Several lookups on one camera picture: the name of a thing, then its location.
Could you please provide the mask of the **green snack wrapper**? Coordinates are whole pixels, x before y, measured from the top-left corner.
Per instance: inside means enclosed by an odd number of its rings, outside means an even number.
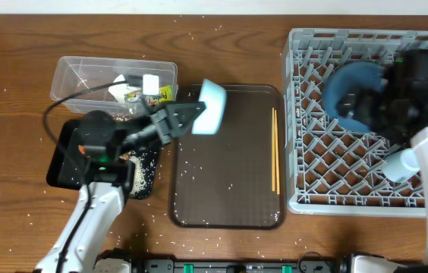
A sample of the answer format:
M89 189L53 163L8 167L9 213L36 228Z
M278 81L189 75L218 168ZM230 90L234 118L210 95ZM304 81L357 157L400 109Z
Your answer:
M156 105L160 102L171 101L173 94L173 88L171 85L163 86L159 88L159 93L154 96L147 96L146 101L148 105Z

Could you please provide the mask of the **aluminium foil ball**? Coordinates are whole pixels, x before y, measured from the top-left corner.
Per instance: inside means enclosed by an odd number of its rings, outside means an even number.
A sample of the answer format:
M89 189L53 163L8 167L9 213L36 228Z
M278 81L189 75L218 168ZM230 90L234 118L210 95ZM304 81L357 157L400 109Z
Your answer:
M124 101L130 114L134 117L149 114L146 97L141 90L133 91L124 96Z

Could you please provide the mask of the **large blue plate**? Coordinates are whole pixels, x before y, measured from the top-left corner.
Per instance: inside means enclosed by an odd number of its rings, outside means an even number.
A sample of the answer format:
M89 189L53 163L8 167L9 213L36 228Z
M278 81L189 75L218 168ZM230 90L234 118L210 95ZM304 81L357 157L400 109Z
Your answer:
M339 67L324 83L322 103L325 113L338 120L338 126L356 133L371 133L370 128L357 120L342 117L337 104L354 86L383 91L382 68L372 62L353 62Z

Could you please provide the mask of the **light blue rice bowl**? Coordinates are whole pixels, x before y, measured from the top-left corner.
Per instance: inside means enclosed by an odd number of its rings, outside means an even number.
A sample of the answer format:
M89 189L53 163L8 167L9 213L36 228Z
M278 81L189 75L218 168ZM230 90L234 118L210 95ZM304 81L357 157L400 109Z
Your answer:
M214 135L219 131L227 102L227 91L220 85L204 79L200 89L199 102L206 108L194 121L191 133Z

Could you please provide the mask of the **white tissue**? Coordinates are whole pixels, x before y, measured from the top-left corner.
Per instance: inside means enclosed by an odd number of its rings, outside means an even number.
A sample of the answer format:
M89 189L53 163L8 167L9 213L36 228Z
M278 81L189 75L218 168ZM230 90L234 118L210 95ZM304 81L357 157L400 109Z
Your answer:
M141 94L142 89L137 86L129 86L126 83L110 86L108 92L120 103L135 102Z

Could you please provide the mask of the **small blue cup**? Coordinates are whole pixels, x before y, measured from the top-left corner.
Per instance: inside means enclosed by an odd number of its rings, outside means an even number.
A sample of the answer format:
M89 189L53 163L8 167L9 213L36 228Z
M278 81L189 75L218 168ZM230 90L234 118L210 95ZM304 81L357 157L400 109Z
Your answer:
M404 149L385 157L382 173L392 182L402 183L420 171L420 164L413 149Z

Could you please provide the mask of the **orange carrot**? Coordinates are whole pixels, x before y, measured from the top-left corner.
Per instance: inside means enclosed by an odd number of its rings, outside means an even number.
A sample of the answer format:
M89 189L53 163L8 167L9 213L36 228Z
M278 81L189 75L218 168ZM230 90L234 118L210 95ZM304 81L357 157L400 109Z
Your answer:
M85 154L85 149L83 146L78 146L78 149L79 149L81 154L83 154L83 155Z

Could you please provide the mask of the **wooden chopstick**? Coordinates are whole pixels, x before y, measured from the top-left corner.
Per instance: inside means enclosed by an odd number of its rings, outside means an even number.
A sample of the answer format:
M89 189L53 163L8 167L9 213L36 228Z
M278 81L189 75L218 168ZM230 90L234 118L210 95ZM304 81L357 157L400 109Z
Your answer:
M275 178L275 109L272 108L272 192L276 191L276 178Z
M275 137L275 179L276 179L276 193L280 195L280 174L279 174L279 134L278 134L278 115L274 109L274 137Z

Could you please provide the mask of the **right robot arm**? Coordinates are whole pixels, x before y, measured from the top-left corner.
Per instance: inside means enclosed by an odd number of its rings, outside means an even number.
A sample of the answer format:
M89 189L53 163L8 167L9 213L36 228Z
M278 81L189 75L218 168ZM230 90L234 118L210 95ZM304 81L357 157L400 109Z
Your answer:
M390 67L359 61L339 68L323 89L326 114L341 127L376 133L406 146L416 157L426 209L426 250L422 265L403 265L353 255L351 272L428 272L428 49L401 53Z

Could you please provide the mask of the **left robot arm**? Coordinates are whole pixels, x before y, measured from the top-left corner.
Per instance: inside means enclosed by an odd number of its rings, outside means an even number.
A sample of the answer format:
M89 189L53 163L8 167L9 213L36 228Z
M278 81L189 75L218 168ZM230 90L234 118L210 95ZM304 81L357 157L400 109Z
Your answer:
M49 253L36 265L36 272L91 272L114 220L121 214L134 184L135 164L123 154L151 143L168 145L188 130L214 134L222 117L224 99L217 99L216 86L204 81L197 102L162 102L154 107L141 98L144 114L116 121L95 110L66 121L55 136L48 117L42 125L55 143L46 181L63 187L76 180L77 204Z

